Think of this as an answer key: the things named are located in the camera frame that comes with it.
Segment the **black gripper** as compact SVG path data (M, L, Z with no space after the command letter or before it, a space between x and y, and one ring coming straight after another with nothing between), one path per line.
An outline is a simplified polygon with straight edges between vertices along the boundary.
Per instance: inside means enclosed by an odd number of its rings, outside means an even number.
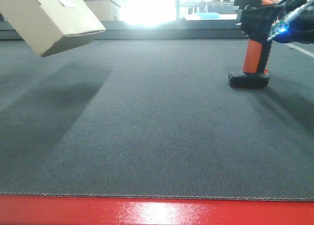
M314 0L236 0L240 29L256 42L314 42Z

